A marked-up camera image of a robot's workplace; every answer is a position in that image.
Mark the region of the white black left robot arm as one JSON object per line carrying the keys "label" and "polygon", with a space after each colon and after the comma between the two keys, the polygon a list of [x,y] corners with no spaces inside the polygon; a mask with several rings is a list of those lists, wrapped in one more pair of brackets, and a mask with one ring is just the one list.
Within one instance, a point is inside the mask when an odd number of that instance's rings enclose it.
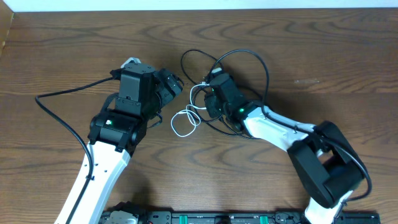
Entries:
{"label": "white black left robot arm", "polygon": [[149,120],[183,90],[167,69],[129,58],[111,72],[120,81],[90,123],[85,155],[57,223],[98,223],[112,189],[146,135]]}

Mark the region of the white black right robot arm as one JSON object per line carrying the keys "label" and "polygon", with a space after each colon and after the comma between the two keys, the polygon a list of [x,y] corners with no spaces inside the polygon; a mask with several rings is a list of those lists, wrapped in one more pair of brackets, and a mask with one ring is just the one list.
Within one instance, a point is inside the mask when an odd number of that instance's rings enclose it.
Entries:
{"label": "white black right robot arm", "polygon": [[248,100],[231,75],[210,77],[205,106],[211,117],[223,115],[239,132],[270,142],[285,151],[310,202],[309,223],[333,223],[343,204],[366,177],[366,169],[340,129],[330,121],[300,123]]}

